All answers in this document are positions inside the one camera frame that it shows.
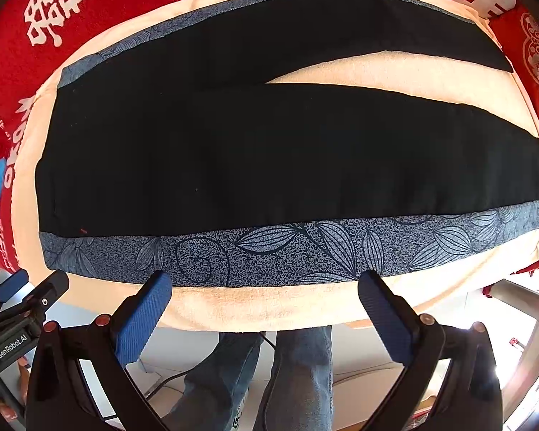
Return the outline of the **metal chair frame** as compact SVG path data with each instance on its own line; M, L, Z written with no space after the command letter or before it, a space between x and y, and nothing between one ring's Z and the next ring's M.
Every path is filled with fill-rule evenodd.
M518 355L514 367L498 364L503 428L516 430L539 413L539 280L525 274L508 276L494 283L490 299L506 312L501 344Z

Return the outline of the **black pants with patterned lining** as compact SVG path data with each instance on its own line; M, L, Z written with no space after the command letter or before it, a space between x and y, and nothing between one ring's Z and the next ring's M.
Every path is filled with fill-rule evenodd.
M180 287L434 269L539 232L539 137L468 16L227 0L64 68L36 168L45 265Z

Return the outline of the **cream sofa seat cushion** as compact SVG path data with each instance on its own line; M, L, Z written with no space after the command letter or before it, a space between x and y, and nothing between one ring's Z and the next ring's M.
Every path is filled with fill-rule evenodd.
M62 70L156 23L227 1L231 0L181 0L146 10L133 18L120 17L107 30L88 36L56 63L51 76L37 90L21 136L11 197L16 256L32 283L40 283L48 275L38 237L34 172L45 148ZM482 68L427 56L371 55L356 62L332 61L321 67L306 68L299 79L394 88L441 100L472 100L479 106L508 114L516 126L539 136L538 115L523 83L514 74L499 75L498 88L488 95L482 88L492 75ZM495 283L537 259L539 230L534 230L488 251L434 269L390 276L386 282L418 312L435 313L455 295ZM341 323L363 328L368 325L368 319L357 297L357 285L349 281L284 287L177 287L161 323L185 331L258 332Z

